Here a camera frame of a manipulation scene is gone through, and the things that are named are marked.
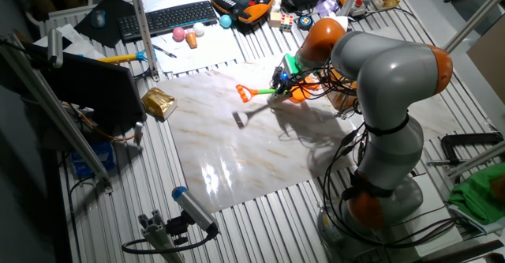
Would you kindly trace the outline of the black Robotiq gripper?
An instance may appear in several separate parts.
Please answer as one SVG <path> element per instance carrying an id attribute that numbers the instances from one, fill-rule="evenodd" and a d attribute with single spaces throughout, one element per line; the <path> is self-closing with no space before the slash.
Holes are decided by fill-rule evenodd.
<path id="1" fill-rule="evenodd" d="M 276 68 L 271 79 L 271 89 L 274 89 L 271 96 L 273 98 L 289 98 L 290 89 L 294 85 L 294 79 L 290 73 L 287 73 L 283 68 Z"/>

